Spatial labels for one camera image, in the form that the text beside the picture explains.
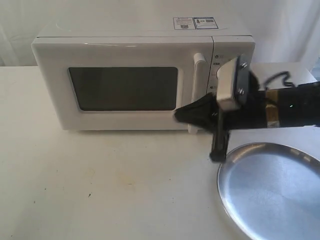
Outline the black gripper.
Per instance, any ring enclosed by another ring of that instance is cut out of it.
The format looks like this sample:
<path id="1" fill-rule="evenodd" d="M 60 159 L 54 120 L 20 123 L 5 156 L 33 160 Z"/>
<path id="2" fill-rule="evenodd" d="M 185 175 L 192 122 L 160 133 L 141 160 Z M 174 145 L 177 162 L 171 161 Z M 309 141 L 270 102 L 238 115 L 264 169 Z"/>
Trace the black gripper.
<path id="1" fill-rule="evenodd" d="M 174 112 L 177 122 L 189 124 L 200 129 L 213 129 L 212 145 L 209 157 L 213 163 L 226 161 L 231 130 L 262 129 L 267 127 L 265 93 L 260 91 L 257 77 L 249 72 L 240 78 L 246 83 L 248 94 L 245 104 L 232 111 L 219 108 L 216 98 L 208 93 Z"/>

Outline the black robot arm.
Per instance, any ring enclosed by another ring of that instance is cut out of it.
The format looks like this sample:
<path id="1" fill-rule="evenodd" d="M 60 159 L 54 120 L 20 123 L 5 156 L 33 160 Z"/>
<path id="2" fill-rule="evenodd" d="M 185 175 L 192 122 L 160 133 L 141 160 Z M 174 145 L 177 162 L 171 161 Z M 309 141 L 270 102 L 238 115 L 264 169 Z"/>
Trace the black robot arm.
<path id="1" fill-rule="evenodd" d="M 222 110 L 216 96 L 206 94 L 199 100 L 177 109 L 175 120 L 213 134 L 210 159 L 224 163 L 227 157 L 230 131 L 266 128 L 290 128 L 320 125 L 319 82 L 294 85 L 283 71 L 268 79 L 284 76 L 283 88 L 260 90 L 252 72 L 233 79 L 232 100 L 235 110 Z"/>

